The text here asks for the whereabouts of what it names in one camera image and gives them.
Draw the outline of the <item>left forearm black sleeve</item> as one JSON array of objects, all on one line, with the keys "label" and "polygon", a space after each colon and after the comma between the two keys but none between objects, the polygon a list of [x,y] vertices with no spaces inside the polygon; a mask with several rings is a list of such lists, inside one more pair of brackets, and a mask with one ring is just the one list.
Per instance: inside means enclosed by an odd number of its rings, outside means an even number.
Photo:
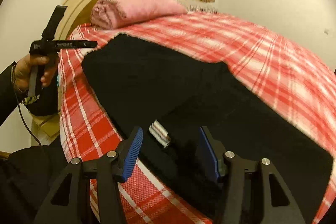
[{"label": "left forearm black sleeve", "polygon": [[16,62],[13,62],[1,73],[0,124],[3,124],[3,122],[18,106],[17,99],[19,100],[19,102],[22,102],[22,100],[27,96],[27,92],[21,92],[16,87],[13,86],[12,83],[13,71],[16,65],[17,65]]}]

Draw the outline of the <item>person's left hand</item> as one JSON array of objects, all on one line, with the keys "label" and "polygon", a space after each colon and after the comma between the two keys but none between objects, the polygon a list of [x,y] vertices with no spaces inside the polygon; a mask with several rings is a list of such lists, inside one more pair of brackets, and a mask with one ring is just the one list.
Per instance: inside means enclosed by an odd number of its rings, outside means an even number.
[{"label": "person's left hand", "polygon": [[40,78],[42,87],[48,87],[51,83],[59,63],[59,55],[51,53],[48,56],[26,55],[17,62],[13,73],[13,83],[17,92],[25,92],[29,88],[31,70],[34,66],[45,66]]}]

